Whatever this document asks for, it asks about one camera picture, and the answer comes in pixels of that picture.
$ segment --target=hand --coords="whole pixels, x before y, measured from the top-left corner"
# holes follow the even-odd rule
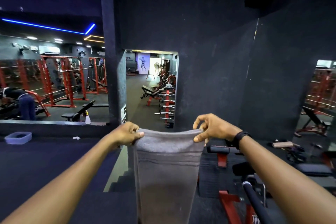
[[[209,139],[209,137],[232,141],[235,135],[242,131],[240,128],[222,120],[212,113],[198,116],[192,128],[196,129],[201,121],[203,121],[203,123],[199,128],[203,129],[204,132],[195,136],[194,142],[196,143]]]
[[[144,136],[143,132],[137,132],[138,129],[138,125],[128,121],[112,130],[109,134],[104,136],[103,139],[118,146],[131,145],[134,141]]]

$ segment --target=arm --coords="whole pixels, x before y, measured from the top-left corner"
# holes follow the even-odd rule
[[[137,125],[126,122],[113,130],[71,167],[11,213],[2,224],[67,223],[107,153],[121,144],[130,144],[143,137],[143,132],[136,133],[138,129]]]
[[[194,129],[200,121],[205,131],[195,142],[210,137],[232,141],[241,131],[214,114],[198,116]],[[242,138],[239,148],[291,223],[336,223],[336,198],[331,193],[249,136]]]

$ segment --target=dumbbell rack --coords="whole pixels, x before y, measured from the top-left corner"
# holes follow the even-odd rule
[[[159,112],[156,112],[155,114],[164,114],[164,117],[160,117],[160,119],[165,120],[165,124],[167,128],[173,128],[174,127],[174,111],[175,109],[175,101],[171,100],[170,97],[174,97],[175,94],[173,94],[173,89],[167,89],[166,94],[159,94],[159,96],[163,97],[163,102],[165,102],[163,105],[159,104]]]

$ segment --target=blue led light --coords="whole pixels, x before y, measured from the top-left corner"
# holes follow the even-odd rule
[[[89,29],[85,33],[81,33],[81,32],[76,32],[76,31],[71,31],[71,30],[65,30],[65,29],[60,29],[60,28],[52,28],[52,27],[47,27],[47,26],[42,26],[42,25],[37,25],[37,24],[32,24],[32,23],[27,23],[27,22],[23,22],[23,21],[13,21],[13,20],[8,20],[8,19],[2,19],[2,20],[3,21],[7,21],[7,22],[12,22],[12,23],[18,23],[18,24],[23,24],[23,25],[28,25],[28,26],[34,26],[34,27],[39,27],[39,28],[47,28],[47,29],[64,31],[64,32],[69,32],[69,33],[76,33],[76,34],[81,34],[81,35],[87,35],[95,27],[95,24],[92,23],[92,25],[89,27]]]

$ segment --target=wooden block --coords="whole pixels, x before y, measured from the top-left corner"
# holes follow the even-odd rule
[[[274,148],[286,148],[286,147],[293,147],[294,144],[292,142],[279,142],[279,143],[272,143]]]

